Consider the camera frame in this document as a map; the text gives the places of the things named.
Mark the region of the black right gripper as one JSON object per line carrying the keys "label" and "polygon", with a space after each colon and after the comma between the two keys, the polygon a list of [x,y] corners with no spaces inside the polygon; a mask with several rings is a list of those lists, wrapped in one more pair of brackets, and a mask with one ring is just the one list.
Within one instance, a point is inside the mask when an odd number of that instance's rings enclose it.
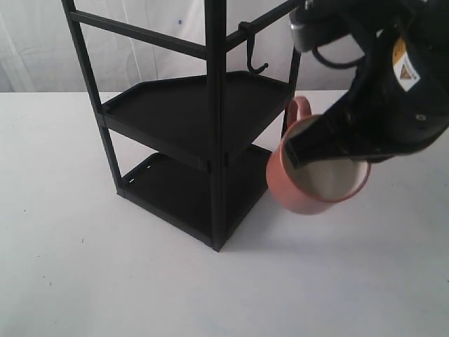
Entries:
{"label": "black right gripper", "polygon": [[363,51],[349,90],[284,150],[299,168],[352,159],[370,164],[412,155],[448,128],[447,1],[301,1],[289,15],[297,51],[351,35]]}

